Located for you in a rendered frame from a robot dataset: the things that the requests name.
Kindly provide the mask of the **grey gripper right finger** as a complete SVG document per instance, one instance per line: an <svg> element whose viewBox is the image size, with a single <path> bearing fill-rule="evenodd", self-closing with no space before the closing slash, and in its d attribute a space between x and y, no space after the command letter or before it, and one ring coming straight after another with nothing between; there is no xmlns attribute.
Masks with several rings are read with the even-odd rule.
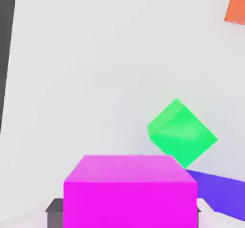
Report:
<svg viewBox="0 0 245 228"><path fill-rule="evenodd" d="M215 212L203 198L197 199L198 228L235 228L235 220L232 217Z"/></svg>

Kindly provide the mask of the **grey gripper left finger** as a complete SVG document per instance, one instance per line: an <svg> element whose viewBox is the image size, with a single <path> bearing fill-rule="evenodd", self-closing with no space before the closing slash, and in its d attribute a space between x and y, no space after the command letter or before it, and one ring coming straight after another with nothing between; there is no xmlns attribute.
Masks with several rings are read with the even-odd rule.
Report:
<svg viewBox="0 0 245 228"><path fill-rule="evenodd" d="M44 213L23 222L19 228L63 228L63 199L55 198Z"/></svg>

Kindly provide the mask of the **small magenta cube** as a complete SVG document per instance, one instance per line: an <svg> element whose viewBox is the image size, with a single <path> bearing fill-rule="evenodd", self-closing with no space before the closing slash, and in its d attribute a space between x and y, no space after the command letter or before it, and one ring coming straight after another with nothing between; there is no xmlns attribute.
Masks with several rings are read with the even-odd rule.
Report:
<svg viewBox="0 0 245 228"><path fill-rule="evenodd" d="M86 155L64 181L63 228L197 228L197 183L172 156Z"/></svg>

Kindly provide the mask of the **small green cube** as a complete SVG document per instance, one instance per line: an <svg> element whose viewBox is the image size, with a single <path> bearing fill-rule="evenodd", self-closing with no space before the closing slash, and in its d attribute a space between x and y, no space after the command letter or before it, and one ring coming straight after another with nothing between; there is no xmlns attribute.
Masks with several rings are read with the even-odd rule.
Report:
<svg viewBox="0 0 245 228"><path fill-rule="evenodd" d="M217 137L179 100L173 100L147 126L150 140L183 167L191 165Z"/></svg>

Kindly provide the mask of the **large purple box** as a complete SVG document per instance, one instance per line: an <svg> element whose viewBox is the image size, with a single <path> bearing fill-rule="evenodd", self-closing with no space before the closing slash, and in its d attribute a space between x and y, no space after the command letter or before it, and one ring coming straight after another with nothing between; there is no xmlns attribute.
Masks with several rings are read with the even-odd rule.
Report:
<svg viewBox="0 0 245 228"><path fill-rule="evenodd" d="M245 182L193 170L187 172L197 182L198 198L216 212L245 221Z"/></svg>

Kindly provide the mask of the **large orange box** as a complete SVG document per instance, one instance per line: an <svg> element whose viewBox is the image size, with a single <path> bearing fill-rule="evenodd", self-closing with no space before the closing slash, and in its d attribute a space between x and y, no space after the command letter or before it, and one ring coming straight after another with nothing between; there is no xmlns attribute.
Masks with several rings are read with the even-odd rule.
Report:
<svg viewBox="0 0 245 228"><path fill-rule="evenodd" d="M224 21L245 25L245 0L229 0Z"/></svg>

